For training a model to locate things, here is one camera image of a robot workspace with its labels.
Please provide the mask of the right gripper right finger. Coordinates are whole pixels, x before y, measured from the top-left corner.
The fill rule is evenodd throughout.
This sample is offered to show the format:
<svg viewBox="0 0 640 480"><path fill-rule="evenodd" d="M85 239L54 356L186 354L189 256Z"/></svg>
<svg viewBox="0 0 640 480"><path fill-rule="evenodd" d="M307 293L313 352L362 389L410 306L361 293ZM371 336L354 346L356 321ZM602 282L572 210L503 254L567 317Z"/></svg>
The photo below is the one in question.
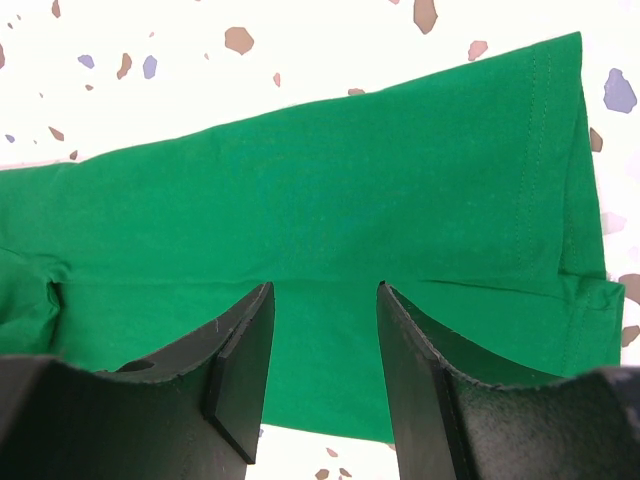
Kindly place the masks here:
<svg viewBox="0 0 640 480"><path fill-rule="evenodd" d="M391 285L377 325L403 479L635 479L639 371L561 378L464 338Z"/></svg>

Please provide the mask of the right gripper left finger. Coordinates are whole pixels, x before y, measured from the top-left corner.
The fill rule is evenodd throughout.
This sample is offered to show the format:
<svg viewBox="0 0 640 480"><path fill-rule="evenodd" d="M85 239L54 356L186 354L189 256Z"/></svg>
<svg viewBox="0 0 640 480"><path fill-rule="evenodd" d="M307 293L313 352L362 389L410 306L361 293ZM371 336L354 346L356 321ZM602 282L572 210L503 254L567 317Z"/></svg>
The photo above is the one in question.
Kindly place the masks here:
<svg viewBox="0 0 640 480"><path fill-rule="evenodd" d="M1 475L14 480L241 479L256 460L274 287L120 369L1 359Z"/></svg>

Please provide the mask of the green t shirt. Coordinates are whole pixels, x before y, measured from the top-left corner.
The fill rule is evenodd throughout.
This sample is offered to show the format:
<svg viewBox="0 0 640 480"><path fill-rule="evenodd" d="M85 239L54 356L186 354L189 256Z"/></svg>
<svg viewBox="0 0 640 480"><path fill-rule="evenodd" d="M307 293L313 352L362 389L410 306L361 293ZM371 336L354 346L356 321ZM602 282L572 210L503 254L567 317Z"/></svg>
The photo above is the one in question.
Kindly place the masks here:
<svg viewBox="0 0 640 480"><path fill-rule="evenodd" d="M573 33L1 174L1 350L109 370L275 288L263 419L392 438L375 297L563 377L619 363Z"/></svg>

